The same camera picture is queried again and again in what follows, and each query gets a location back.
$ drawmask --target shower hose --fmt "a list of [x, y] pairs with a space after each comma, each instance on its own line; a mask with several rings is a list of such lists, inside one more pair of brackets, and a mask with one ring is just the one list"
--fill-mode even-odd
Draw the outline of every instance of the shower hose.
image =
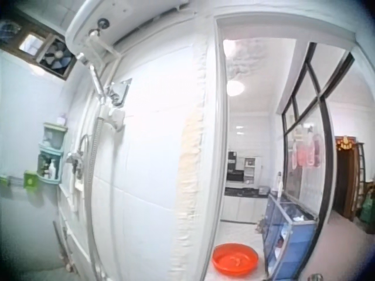
[[95, 243], [94, 228], [93, 228], [93, 212], [91, 207], [92, 190], [93, 190], [93, 177], [95, 169], [96, 154], [98, 151], [98, 145], [100, 141], [100, 135], [103, 128], [104, 119], [97, 115], [93, 128], [93, 137], [91, 141], [90, 148], [88, 150], [88, 163], [85, 163], [84, 169], [84, 209], [87, 218], [87, 242], [88, 242], [88, 252], [90, 255], [91, 268], [94, 272], [96, 281], [101, 281], [103, 278], [102, 274], [102, 264], [100, 262], [100, 257]]

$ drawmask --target ventilation window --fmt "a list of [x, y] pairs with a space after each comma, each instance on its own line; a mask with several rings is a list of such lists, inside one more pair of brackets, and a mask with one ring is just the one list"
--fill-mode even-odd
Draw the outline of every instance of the ventilation window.
[[20, 11], [0, 20], [0, 48], [64, 80], [76, 63], [62, 35]]
[[43, 41], [44, 39], [42, 39], [41, 37], [29, 34], [19, 46], [19, 49], [34, 56], [36, 55], [40, 47], [42, 47]]
[[8, 19], [0, 20], [0, 42], [9, 43], [21, 30], [21, 26]]
[[74, 56], [68, 50], [65, 42], [58, 38], [54, 38], [51, 40], [51, 44], [47, 50], [43, 52], [39, 63], [50, 71], [60, 76], [64, 76], [66, 71], [69, 70], [69, 66], [73, 59]]

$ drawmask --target toiletry bottle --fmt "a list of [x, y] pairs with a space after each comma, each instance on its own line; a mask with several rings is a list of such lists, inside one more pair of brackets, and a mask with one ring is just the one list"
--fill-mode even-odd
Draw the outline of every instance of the toiletry bottle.
[[66, 121], [67, 121], [66, 114], [62, 113], [59, 117], [57, 117], [57, 122], [56, 123], [58, 125], [65, 126], [66, 125]]
[[54, 159], [51, 160], [51, 164], [49, 165], [48, 168], [49, 172], [49, 178], [55, 180], [56, 179], [56, 166], [54, 164]]

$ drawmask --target window frame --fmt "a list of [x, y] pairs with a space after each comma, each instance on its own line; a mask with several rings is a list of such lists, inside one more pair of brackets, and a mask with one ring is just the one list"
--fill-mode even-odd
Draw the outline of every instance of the window frame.
[[[63, 75], [55, 73], [54, 71], [51, 71], [49, 68], [44, 67], [39, 63], [41, 60], [40, 55], [52, 44], [55, 39], [59, 39], [65, 43], [64, 36], [47, 27], [46, 25], [37, 22], [36, 20], [32, 19], [30, 16], [19, 10], [7, 12], [6, 16], [3, 19], [9, 19], [17, 23], [21, 27], [21, 29], [8, 43], [0, 42], [0, 49], [26, 61], [29, 64], [41, 67], [42, 69], [44, 69], [44, 71], [58, 78], [61, 78], [62, 80], [66, 80], [68, 78], [73, 66], [77, 61], [74, 56], [72, 58], [73, 61], [69, 64]], [[35, 55], [24, 52], [19, 48], [19, 46], [23, 43], [23, 41], [29, 34], [43, 39], [43, 44], [38, 49]]]
[[[316, 227], [316, 231], [314, 237], [312, 239], [311, 246], [306, 253], [299, 270], [297, 271], [295, 277], [298, 277], [303, 268], [306, 266], [309, 258], [312, 255], [312, 252], [316, 246], [318, 238], [322, 232], [323, 224], [328, 215], [329, 210], [329, 202], [330, 196], [332, 191], [332, 183], [333, 183], [333, 168], [334, 168], [334, 139], [333, 139], [333, 132], [330, 124], [330, 115], [329, 110], [327, 107], [326, 99], [331, 95], [333, 90], [338, 86], [341, 82], [343, 77], [349, 71], [350, 67], [354, 63], [354, 57], [349, 51], [346, 51], [341, 58], [339, 64], [336, 66], [334, 72], [332, 73], [331, 77], [328, 79], [326, 85], [321, 88], [319, 85], [318, 79], [314, 72], [314, 69], [311, 65], [311, 60], [313, 58], [317, 43], [310, 42], [308, 46], [308, 50], [305, 56], [305, 60], [301, 69], [301, 72], [298, 76], [294, 89], [292, 91], [292, 95], [290, 96], [287, 106], [284, 108], [282, 112], [282, 123], [283, 123], [283, 130], [284, 130], [284, 174], [283, 174], [283, 183], [284, 188], [287, 183], [287, 169], [288, 169], [288, 134], [291, 133], [297, 125], [304, 120], [304, 118], [314, 109], [316, 106], [320, 109], [322, 122], [323, 122], [323, 131], [324, 131], [324, 141], [325, 141], [325, 159], [326, 159], [326, 167], [325, 167], [325, 179], [324, 179], [324, 187], [323, 187], [323, 195], [322, 195], [322, 202], [321, 207], [318, 214], [318, 225]], [[305, 78], [305, 75], [310, 75], [316, 97], [310, 102], [310, 104], [304, 109], [303, 112], [298, 111], [298, 104], [296, 102], [296, 95], [298, 94], [298, 90], [301, 87], [301, 84]], [[286, 113], [289, 110], [290, 105], [292, 105], [294, 114], [295, 114], [295, 123], [292, 124], [289, 128], [287, 128], [286, 123]], [[304, 205], [297, 199], [292, 196], [289, 196], [287, 192], [284, 194], [290, 198], [292, 201], [296, 202], [297, 204], [304, 207]]]

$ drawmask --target plastic basin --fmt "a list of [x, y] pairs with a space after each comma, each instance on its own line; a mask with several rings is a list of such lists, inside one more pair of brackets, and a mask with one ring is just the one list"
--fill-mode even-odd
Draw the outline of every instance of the plastic basin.
[[214, 267], [227, 276], [243, 277], [258, 266], [258, 254], [253, 248], [236, 243], [215, 247], [212, 255]]

